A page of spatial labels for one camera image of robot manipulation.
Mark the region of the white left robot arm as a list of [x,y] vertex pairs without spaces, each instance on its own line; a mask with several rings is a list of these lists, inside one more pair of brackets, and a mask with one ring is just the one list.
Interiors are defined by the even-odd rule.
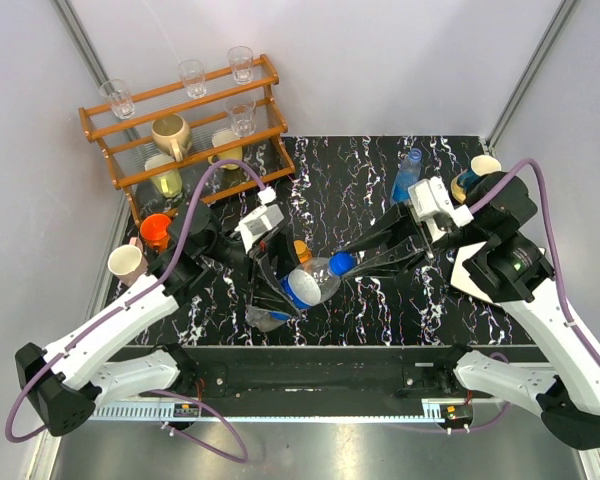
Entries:
[[302,310],[282,279],[298,257],[287,220],[275,201],[244,217],[232,233],[201,201],[183,206],[169,226],[170,246],[147,272],[85,324],[40,347],[28,343],[15,354],[21,392],[55,437],[66,435],[111,402],[152,390],[188,394],[197,383],[198,364],[183,348],[162,346],[134,360],[113,356],[134,337],[180,309],[213,278],[208,259],[244,276],[249,307],[295,316]]

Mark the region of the Pepsi bottle blue cap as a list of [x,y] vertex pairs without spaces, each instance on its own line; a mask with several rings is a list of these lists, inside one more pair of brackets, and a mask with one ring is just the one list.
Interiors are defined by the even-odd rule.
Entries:
[[[305,311],[329,300],[339,289],[342,277],[356,266],[356,258],[346,252],[326,257],[312,257],[295,267],[281,280],[284,293],[300,310]],[[269,332],[292,318],[292,314],[248,306],[246,322],[261,332]]]

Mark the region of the clear blue water bottle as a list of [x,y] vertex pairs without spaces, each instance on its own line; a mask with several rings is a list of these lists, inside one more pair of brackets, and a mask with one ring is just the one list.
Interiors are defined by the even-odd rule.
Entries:
[[409,187],[420,179],[422,169],[422,151],[412,148],[400,163],[398,173],[391,190],[391,204],[405,203],[409,200]]

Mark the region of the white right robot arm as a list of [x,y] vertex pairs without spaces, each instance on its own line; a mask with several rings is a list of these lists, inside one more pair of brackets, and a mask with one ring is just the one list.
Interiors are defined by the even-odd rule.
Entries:
[[426,257],[478,244],[462,263],[470,280],[524,328],[553,370],[533,373],[454,345],[426,369],[426,385],[450,397],[464,389],[498,397],[538,416],[564,444],[600,448],[600,343],[570,310],[556,262],[519,231],[537,211],[512,173],[482,177],[458,207],[440,178],[420,181],[407,204],[392,206],[345,246],[347,253],[383,250],[350,274],[393,278]]

